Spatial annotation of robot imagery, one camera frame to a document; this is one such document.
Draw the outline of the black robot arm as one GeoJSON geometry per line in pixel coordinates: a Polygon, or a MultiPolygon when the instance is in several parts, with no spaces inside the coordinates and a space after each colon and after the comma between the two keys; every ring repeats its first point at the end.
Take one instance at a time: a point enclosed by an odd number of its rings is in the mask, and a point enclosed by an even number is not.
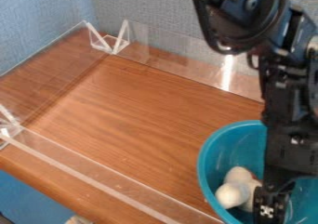
{"type": "Polygon", "coordinates": [[[318,178],[318,26],[290,0],[192,0],[206,43],[258,58],[267,128],[254,221],[283,224],[295,181],[318,178]]]}

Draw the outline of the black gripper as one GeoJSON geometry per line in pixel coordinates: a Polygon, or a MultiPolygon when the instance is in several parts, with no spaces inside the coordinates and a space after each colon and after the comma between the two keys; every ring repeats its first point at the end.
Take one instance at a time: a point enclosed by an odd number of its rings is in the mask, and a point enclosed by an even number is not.
{"type": "Polygon", "coordinates": [[[262,186],[255,188],[255,224],[284,224],[295,176],[318,176],[318,125],[266,125],[262,186]]]}

